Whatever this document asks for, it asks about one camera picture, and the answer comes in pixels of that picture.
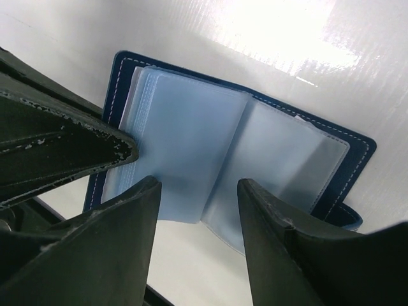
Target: white stitching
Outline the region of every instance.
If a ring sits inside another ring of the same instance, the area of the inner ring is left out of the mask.
[[[110,123],[110,118],[111,118],[111,116],[112,116],[113,105],[115,104],[115,99],[116,99],[117,86],[118,86],[118,83],[119,83],[119,80],[120,80],[120,73],[121,73],[121,71],[122,71],[122,67],[123,67],[123,62],[124,62],[124,61],[139,62],[139,63],[141,63],[141,64],[145,64],[146,66],[151,66],[151,64],[148,63],[148,62],[139,61],[139,60],[137,60],[137,59],[132,59],[132,58],[130,58],[130,57],[124,57],[124,58],[121,60],[120,66],[119,66],[119,72],[118,72],[117,79],[116,79],[116,84],[115,84],[115,91],[114,91],[114,93],[113,93],[112,104],[111,104],[111,106],[110,106],[110,112],[109,112],[109,117],[108,117],[108,123]],[[346,188],[347,188],[347,186],[349,185],[349,183],[350,183],[351,179],[353,178],[354,174],[357,172],[357,169],[360,167],[361,163],[363,162],[363,160],[364,160],[365,157],[367,156],[368,151],[370,150],[370,145],[369,145],[365,140],[362,140],[362,139],[360,139],[360,138],[358,138],[358,137],[356,137],[356,136],[350,135],[349,133],[346,133],[346,132],[344,132],[344,131],[341,131],[341,130],[339,130],[339,129],[337,129],[337,128],[334,128],[334,127],[331,127],[331,126],[327,126],[327,125],[325,125],[325,124],[323,124],[323,123],[321,123],[321,122],[318,122],[318,121],[316,121],[316,120],[314,120],[314,119],[311,119],[311,118],[309,118],[309,117],[307,117],[307,116],[304,116],[304,115],[302,115],[302,114],[300,114],[300,113],[296,113],[296,112],[294,112],[294,111],[292,111],[292,110],[288,110],[287,108],[285,108],[285,107],[283,107],[283,106],[280,106],[280,105],[278,105],[278,104],[276,104],[276,103],[271,103],[270,101],[267,101],[266,99],[263,99],[263,98],[261,98],[261,97],[258,97],[258,96],[253,96],[253,97],[256,98],[256,99],[258,99],[258,100],[260,100],[260,101],[264,101],[265,103],[267,103],[267,104],[269,104],[269,105],[275,106],[276,108],[280,108],[280,109],[284,110],[285,112],[291,112],[291,113],[293,113],[293,114],[295,114],[295,115],[297,115],[297,116],[300,116],[300,117],[302,117],[302,118],[304,118],[304,119],[307,119],[308,121],[314,122],[314,123],[316,123],[316,124],[320,124],[320,125],[322,125],[322,126],[324,126],[324,127],[326,127],[326,128],[332,129],[332,130],[334,130],[334,131],[341,132],[342,134],[345,134],[345,135],[347,135],[347,136],[349,136],[349,137],[351,137],[351,138],[357,139],[358,141],[363,142],[363,143],[366,145],[366,151],[365,151],[363,157],[360,159],[360,162],[357,164],[356,168],[354,169],[354,171],[352,172],[351,176],[350,176],[349,179],[347,180],[347,182],[346,182],[346,184],[344,185],[343,189],[341,190],[339,196],[338,196],[338,197],[336,198],[336,200],[333,202],[333,205],[331,206],[331,208],[329,209],[328,213],[327,213],[326,216],[324,217],[323,221],[325,221],[325,220],[327,219],[327,217],[330,215],[330,212],[332,212],[334,206],[335,206],[335,205],[337,204],[337,202],[339,201],[339,199],[340,199],[340,197],[342,196],[342,194],[344,193],[344,191],[346,190]],[[97,182],[97,179],[98,179],[98,175],[99,175],[99,174],[96,175],[95,186],[94,186],[94,190],[93,190],[93,192],[92,192],[91,203],[90,203],[89,209],[92,208],[92,202],[94,201],[94,193],[95,193],[95,189],[96,189],[96,182]]]
[[[337,204],[337,202],[339,201],[339,199],[340,199],[340,197],[342,196],[342,194],[344,193],[344,191],[346,190],[346,188],[347,188],[347,186],[349,185],[349,183],[350,183],[351,179],[353,178],[354,174],[356,174],[357,169],[360,167],[361,163],[363,162],[363,160],[364,160],[365,157],[367,156],[368,151],[370,150],[370,145],[369,145],[366,141],[364,141],[364,140],[362,140],[362,139],[360,139],[360,138],[358,138],[358,137],[356,137],[356,136],[350,135],[349,133],[346,133],[346,132],[341,131],[341,130],[339,130],[339,129],[335,129],[334,127],[327,126],[327,125],[325,125],[325,124],[323,124],[323,123],[321,123],[321,122],[318,122],[318,121],[316,121],[316,120],[314,120],[314,119],[311,119],[311,118],[309,118],[309,117],[307,117],[307,116],[304,116],[304,115],[302,115],[302,114],[300,114],[300,113],[296,113],[296,112],[294,112],[294,111],[292,111],[292,110],[288,110],[287,108],[284,108],[283,106],[280,106],[280,105],[278,105],[278,104],[276,104],[276,103],[271,103],[271,102],[269,102],[269,101],[267,101],[267,100],[265,100],[265,99],[263,99],[263,98],[261,98],[261,97],[258,97],[258,96],[254,96],[254,98],[256,98],[256,99],[258,99],[258,100],[261,100],[261,101],[264,101],[265,103],[268,103],[269,105],[273,105],[273,106],[275,106],[275,107],[277,107],[277,108],[281,108],[281,109],[283,109],[285,112],[291,112],[291,113],[293,113],[293,114],[295,114],[295,115],[297,115],[297,116],[301,116],[301,117],[303,117],[304,119],[307,119],[308,121],[312,121],[312,122],[314,122],[314,123],[316,123],[316,124],[320,124],[320,125],[322,125],[322,126],[324,126],[324,127],[326,127],[326,128],[333,129],[333,130],[336,130],[336,131],[338,131],[338,132],[341,132],[341,133],[343,133],[343,134],[345,134],[345,135],[347,135],[347,136],[349,136],[349,137],[351,137],[351,138],[354,138],[354,139],[357,139],[357,140],[360,141],[360,142],[363,142],[363,143],[366,145],[366,150],[365,150],[365,153],[364,153],[363,157],[360,159],[360,162],[357,164],[356,168],[354,169],[354,171],[352,172],[351,176],[350,176],[349,179],[347,180],[347,182],[346,182],[346,184],[344,185],[343,189],[341,190],[339,196],[338,196],[338,197],[336,198],[336,200],[333,202],[333,205],[331,206],[331,208],[329,209],[328,213],[327,213],[326,216],[324,217],[323,221],[325,221],[325,220],[327,219],[327,217],[330,215],[330,212],[332,212],[334,206],[335,206],[335,205]]]
[[[121,71],[122,71],[123,62],[124,62],[125,60],[128,60],[128,59],[130,59],[130,58],[125,57],[125,58],[123,58],[123,59],[121,60],[121,62],[120,62],[119,72],[118,72],[117,78],[116,78],[115,91],[114,91],[114,93],[113,93],[112,105],[110,106],[110,111],[109,111],[108,123],[110,123],[110,118],[112,117],[113,105],[115,104],[115,100],[116,100],[117,86],[118,86],[118,84],[119,84],[120,73],[121,73]],[[94,196],[95,196],[95,190],[96,190],[96,182],[98,181],[98,176],[99,176],[99,173],[98,173],[98,174],[96,175],[96,177],[95,177],[95,186],[94,186],[94,190],[93,190],[93,192],[92,192],[91,202],[89,203],[89,209],[92,209],[92,205],[93,205],[93,203],[94,203]]]
[[[99,176],[99,173],[97,173],[97,174],[96,174],[96,177],[95,177],[95,185],[94,185],[94,190],[93,190],[93,192],[92,192],[92,196],[91,196],[91,202],[89,203],[89,210],[91,210],[91,209],[92,209],[92,204],[94,203],[94,196],[95,196],[96,182],[98,181],[98,176]]]

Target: card holder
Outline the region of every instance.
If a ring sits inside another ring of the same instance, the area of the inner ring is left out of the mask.
[[[241,178],[310,212],[349,148],[248,93],[157,68],[135,70],[133,82],[120,128],[137,141],[139,160],[108,173],[102,202],[154,175],[159,219],[202,220],[240,252]]]
[[[137,140],[139,159],[108,174],[103,201],[149,173],[163,184],[159,219],[198,222],[248,100],[242,92],[144,69],[122,125]]]
[[[361,224],[361,217],[354,212],[354,210],[345,206],[342,201],[371,155],[374,153],[376,145],[373,140],[332,122],[328,122],[324,119],[303,112],[252,89],[131,52],[120,52],[115,58],[108,94],[106,96],[105,112],[103,114],[104,121],[109,122],[113,126],[119,126],[124,113],[124,106],[126,104],[127,94],[129,92],[135,68],[144,68],[148,66],[167,69],[175,73],[188,75],[191,78],[202,80],[204,82],[244,92],[257,101],[268,105],[268,107],[276,108],[291,117],[300,117],[306,121],[308,125],[313,125],[312,128],[316,128],[328,135],[332,135],[334,138],[338,138],[348,143],[349,149],[345,154],[343,161],[340,165],[337,165],[338,169],[332,175],[330,183],[326,186],[322,195],[316,201],[314,206],[311,206],[311,214],[332,224],[347,226],[349,229],[353,229]],[[89,207],[93,205],[99,205],[105,178],[106,173],[99,173],[90,178],[84,210],[89,209]]]
[[[243,253],[237,182],[253,178],[282,201],[311,213],[349,144],[255,99],[239,129],[202,221]]]

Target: blue leather cover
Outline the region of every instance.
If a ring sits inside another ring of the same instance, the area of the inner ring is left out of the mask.
[[[303,120],[311,122],[320,130],[326,131],[327,133],[349,143],[350,149],[346,157],[338,168],[336,174],[334,174],[331,182],[311,214],[320,220],[327,221],[337,226],[344,226],[348,229],[355,229],[362,223],[361,217],[353,209],[344,205],[343,200],[376,149],[376,144],[373,139],[345,129],[244,86],[213,78],[211,76],[202,75],[188,69],[127,51],[119,52],[115,56],[113,62],[112,75],[102,117],[103,121],[109,123],[111,126],[119,126],[126,98],[128,96],[127,94],[133,71],[137,66],[157,66],[225,87],[248,92],[259,101],[277,108],[280,111],[286,112],[293,117],[297,115]],[[100,205],[105,177],[106,172],[101,172],[90,177],[84,211]]]

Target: stitching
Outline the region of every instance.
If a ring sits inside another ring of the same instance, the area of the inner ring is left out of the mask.
[[[363,157],[362,157],[362,158],[360,159],[360,161],[358,162],[356,168],[354,169],[354,171],[353,171],[352,174],[350,175],[349,179],[347,180],[346,184],[344,185],[343,189],[341,190],[339,196],[338,196],[338,197],[336,198],[336,200],[333,202],[333,205],[330,207],[328,213],[327,213],[326,216],[324,217],[323,221],[325,221],[325,220],[327,219],[327,217],[330,215],[330,213],[332,212],[334,206],[335,206],[335,205],[337,204],[337,202],[339,201],[339,199],[340,199],[340,197],[342,196],[342,194],[344,193],[344,191],[346,191],[346,189],[347,189],[347,187],[348,187],[348,185],[349,185],[351,179],[352,179],[352,178],[354,177],[354,175],[356,174],[356,172],[357,172],[358,168],[360,167],[361,163],[362,163],[363,160],[366,158],[366,156],[367,156],[367,154],[368,154],[368,152],[369,152],[369,150],[370,150],[370,145],[369,145],[365,140],[362,140],[361,138],[358,138],[357,136],[350,135],[350,134],[347,133],[347,132],[341,131],[341,130],[339,130],[339,129],[337,129],[337,128],[334,128],[334,127],[331,127],[331,126],[327,126],[326,124],[323,124],[323,123],[321,123],[321,122],[319,122],[319,121],[316,121],[316,120],[314,120],[314,119],[311,119],[311,118],[309,118],[309,117],[307,117],[307,116],[304,116],[304,115],[302,115],[302,114],[300,114],[300,113],[296,113],[296,112],[294,112],[294,111],[292,111],[292,110],[288,110],[287,108],[285,108],[285,107],[283,107],[283,106],[280,106],[280,105],[278,105],[278,104],[276,104],[276,103],[271,103],[270,101],[267,101],[267,100],[265,100],[265,99],[263,99],[263,98],[261,98],[261,97],[258,97],[258,96],[254,96],[254,98],[256,98],[256,99],[258,99],[258,100],[261,100],[261,101],[263,101],[263,102],[265,102],[265,103],[267,103],[267,104],[269,104],[269,105],[275,106],[276,108],[280,108],[280,109],[284,110],[285,112],[293,113],[293,114],[295,114],[295,115],[297,115],[297,116],[301,116],[301,117],[303,117],[304,119],[307,119],[308,121],[314,122],[314,123],[316,123],[316,124],[320,124],[320,125],[322,125],[322,126],[324,126],[324,127],[326,127],[326,128],[332,129],[332,130],[334,130],[334,131],[338,131],[338,132],[340,132],[340,133],[342,133],[342,134],[345,134],[345,135],[347,135],[347,136],[349,136],[349,137],[351,137],[351,138],[354,138],[354,139],[358,140],[359,142],[363,142],[363,143],[366,145],[366,150],[365,150],[365,153],[364,153]]]
[[[124,62],[124,61],[133,61],[133,62],[140,63],[140,64],[142,64],[142,65],[144,65],[144,66],[151,66],[151,64],[148,63],[148,62],[139,61],[138,59],[132,59],[132,58],[130,58],[130,57],[124,57],[124,58],[120,61],[119,72],[118,72],[118,75],[117,75],[117,78],[116,78],[115,91],[113,92],[112,104],[111,104],[111,106],[110,106],[110,112],[109,112],[109,116],[108,116],[108,123],[110,123],[110,119],[111,119],[111,117],[112,117],[113,106],[114,106],[115,100],[116,100],[117,87],[118,87],[119,80],[120,80],[120,73],[121,73],[121,71],[122,71],[122,67],[123,67],[123,62]],[[283,110],[283,111],[286,112],[286,113],[288,113],[288,112],[293,113],[293,114],[295,114],[295,115],[297,115],[297,116],[300,116],[300,117],[306,119],[306,120],[309,121],[309,122],[313,122],[313,123],[316,123],[316,124],[320,124],[321,126],[324,126],[324,127],[326,127],[326,128],[329,128],[329,129],[332,129],[332,130],[334,130],[334,131],[337,131],[337,132],[340,132],[340,133],[342,133],[342,134],[345,134],[345,135],[347,135],[347,136],[349,136],[349,137],[351,137],[351,138],[354,138],[354,139],[356,139],[356,140],[358,140],[358,141],[360,141],[360,142],[363,142],[363,143],[366,145],[366,151],[365,151],[363,157],[360,159],[360,161],[359,161],[359,163],[357,164],[356,168],[354,169],[354,171],[353,171],[352,174],[350,175],[349,179],[347,180],[346,184],[344,185],[343,189],[341,190],[339,196],[338,196],[338,197],[336,198],[336,200],[333,202],[333,205],[330,207],[328,213],[327,213],[326,216],[324,217],[323,221],[325,221],[325,220],[327,219],[327,217],[330,215],[330,213],[332,212],[334,206],[335,206],[335,205],[337,204],[337,202],[339,201],[339,199],[340,199],[340,197],[342,196],[342,194],[344,193],[344,191],[346,191],[346,189],[347,189],[347,187],[348,187],[348,185],[349,185],[351,179],[354,177],[354,174],[357,172],[357,170],[358,170],[358,168],[360,167],[360,165],[362,164],[363,160],[366,158],[366,156],[367,156],[367,154],[368,154],[368,152],[369,152],[369,150],[370,150],[370,145],[369,145],[365,140],[362,140],[361,138],[358,138],[357,136],[350,135],[349,133],[347,133],[347,132],[345,132],[345,131],[341,131],[341,130],[335,128],[335,127],[327,126],[326,124],[323,124],[323,123],[321,123],[321,122],[319,122],[319,121],[316,121],[316,120],[314,120],[314,119],[311,119],[311,118],[309,118],[308,116],[304,116],[304,115],[302,115],[302,114],[300,114],[300,113],[296,113],[296,112],[294,112],[294,111],[292,111],[292,110],[289,110],[289,109],[287,109],[287,108],[285,108],[285,107],[283,107],[283,106],[280,106],[280,105],[278,105],[278,104],[276,104],[276,103],[272,103],[272,102],[270,102],[270,101],[267,101],[266,99],[263,99],[263,98],[261,98],[261,97],[259,97],[259,96],[253,96],[253,97],[256,98],[256,99],[258,99],[258,100],[260,100],[260,101],[265,102],[265,103],[268,104],[268,105],[271,105],[271,106],[274,106],[274,107],[276,107],[276,108],[278,108],[278,109],[281,109],[281,110]],[[94,193],[95,193],[95,189],[96,189],[96,182],[97,182],[97,179],[98,179],[98,175],[99,175],[99,174],[96,175],[96,179],[95,179],[95,186],[94,186],[94,190],[93,190],[93,192],[92,192],[91,203],[90,203],[90,209],[92,208],[92,203],[93,203],[93,201],[94,201]]]
[[[347,212],[355,222],[357,222],[357,218],[355,215],[353,215],[352,213],[350,213],[348,210],[346,210],[344,207],[342,207],[341,205],[339,205],[339,209],[344,210],[345,212]]]
[[[98,176],[99,176],[99,173],[96,175],[96,177],[95,177],[95,185],[94,185],[94,190],[93,190],[93,192],[92,192],[92,196],[91,196],[91,202],[89,203],[89,210],[91,210],[92,209],[92,204],[94,203],[94,197],[95,197],[95,189],[96,189],[96,182],[98,181]]]
[[[324,191],[326,190],[327,186],[329,186],[330,181],[331,181],[332,178],[334,177],[334,174],[335,174],[336,171],[340,168],[340,165],[342,164],[342,162],[343,162],[344,158],[346,157],[347,153],[348,153],[348,150],[345,150],[344,153],[342,154],[341,158],[340,158],[339,161],[337,162],[337,164],[334,166],[332,172],[330,173],[330,176],[329,176],[328,179],[327,179],[326,184],[325,184],[325,185],[323,186],[323,188],[320,190],[320,193],[319,193],[319,195],[317,196],[316,200],[314,200],[313,205],[309,208],[309,213],[310,213],[310,214],[312,213],[313,208],[316,206],[317,202],[320,200],[320,197],[323,195],[323,193],[324,193]]]

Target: white backdrop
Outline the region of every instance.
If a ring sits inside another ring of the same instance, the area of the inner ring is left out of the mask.
[[[377,152],[345,202],[364,218],[363,233],[408,219],[406,1],[0,3],[0,45],[99,106],[115,53],[130,50],[372,137]],[[43,199],[69,217],[80,213],[85,188],[82,179]],[[149,284],[176,305],[251,303],[245,259],[201,224],[159,222]]]

